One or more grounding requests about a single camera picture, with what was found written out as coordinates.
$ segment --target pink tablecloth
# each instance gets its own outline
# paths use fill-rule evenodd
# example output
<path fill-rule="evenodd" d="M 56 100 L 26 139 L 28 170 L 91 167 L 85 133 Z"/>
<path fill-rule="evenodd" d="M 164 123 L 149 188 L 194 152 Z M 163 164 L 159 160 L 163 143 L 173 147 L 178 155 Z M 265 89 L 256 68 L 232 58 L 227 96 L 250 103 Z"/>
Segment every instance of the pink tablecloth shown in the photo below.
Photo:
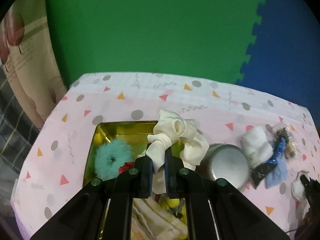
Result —
<path fill-rule="evenodd" d="M 239 145 L 251 126 L 280 121 L 292 126 L 304 158 L 287 163 L 279 186 L 243 194 L 284 231 L 295 229 L 307 202 L 299 203 L 290 183 L 298 171 L 320 175 L 320 144 L 309 111 L 267 93 L 211 80 L 152 73 L 93 73 L 76 81 L 49 116 L 21 169 L 12 205 L 20 231 L 29 239 L 83 183 L 94 130 L 100 122 L 157 120 L 160 109 L 195 119 L 209 144 Z"/>

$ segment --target black plaid fabric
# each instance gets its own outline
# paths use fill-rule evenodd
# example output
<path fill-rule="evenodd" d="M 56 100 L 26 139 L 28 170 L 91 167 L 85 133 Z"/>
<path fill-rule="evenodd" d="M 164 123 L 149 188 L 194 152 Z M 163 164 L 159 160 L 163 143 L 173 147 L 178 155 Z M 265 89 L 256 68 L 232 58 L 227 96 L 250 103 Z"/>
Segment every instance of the black plaid fabric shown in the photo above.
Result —
<path fill-rule="evenodd" d="M 39 131 L 22 110 L 9 82 L 0 70 L 0 158 L 20 173 Z"/>

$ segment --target white cloth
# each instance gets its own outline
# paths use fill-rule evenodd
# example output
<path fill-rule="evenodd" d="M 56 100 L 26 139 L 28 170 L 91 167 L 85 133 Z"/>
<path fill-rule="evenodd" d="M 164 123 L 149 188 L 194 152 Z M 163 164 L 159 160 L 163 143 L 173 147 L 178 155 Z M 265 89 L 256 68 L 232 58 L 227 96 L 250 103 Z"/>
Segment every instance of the white cloth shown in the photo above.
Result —
<path fill-rule="evenodd" d="M 148 135 L 148 142 L 151 143 L 145 154 L 153 162 L 152 191 L 156 194 L 165 192 L 164 179 L 164 152 L 173 143 L 181 140 L 184 149 L 180 152 L 183 165 L 191 170 L 196 169 L 204 158 L 209 144 L 205 138 L 197 132 L 196 122 L 192 119 L 183 119 L 177 113 L 162 109 L 159 113 L 159 121 L 153 129 L 154 135 Z"/>
<path fill-rule="evenodd" d="M 265 163 L 273 155 L 272 146 L 268 142 L 262 126 L 256 126 L 246 132 L 241 138 L 241 143 L 252 169 Z"/>
<path fill-rule="evenodd" d="M 302 175 L 305 175 L 307 177 L 307 179 L 310 180 L 308 171 L 300 171 L 297 175 L 297 178 L 293 182 L 291 182 L 292 195 L 298 201 L 302 201 L 302 200 L 306 199 L 305 189 L 304 189 L 302 182 L 300 181 L 300 177 Z"/>

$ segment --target beige curtain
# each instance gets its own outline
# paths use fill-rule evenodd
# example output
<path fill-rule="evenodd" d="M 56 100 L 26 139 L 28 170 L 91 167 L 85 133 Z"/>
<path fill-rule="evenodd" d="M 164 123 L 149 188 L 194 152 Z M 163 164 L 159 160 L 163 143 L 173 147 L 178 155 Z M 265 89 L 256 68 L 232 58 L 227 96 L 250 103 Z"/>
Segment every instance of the beige curtain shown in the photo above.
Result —
<path fill-rule="evenodd" d="M 17 100 L 42 128 L 67 92 L 52 51 L 45 0 L 16 0 L 0 23 L 0 60 Z"/>

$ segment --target stainless steel bowl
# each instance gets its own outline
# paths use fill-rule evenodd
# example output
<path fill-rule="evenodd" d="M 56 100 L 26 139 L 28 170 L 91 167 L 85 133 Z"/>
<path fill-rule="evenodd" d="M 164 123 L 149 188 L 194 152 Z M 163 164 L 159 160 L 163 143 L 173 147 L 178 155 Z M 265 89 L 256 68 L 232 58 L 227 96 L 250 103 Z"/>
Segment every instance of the stainless steel bowl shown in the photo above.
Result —
<path fill-rule="evenodd" d="M 244 186 L 250 175 L 244 153 L 231 144 L 211 144 L 196 172 L 206 179 L 224 178 L 236 188 Z"/>

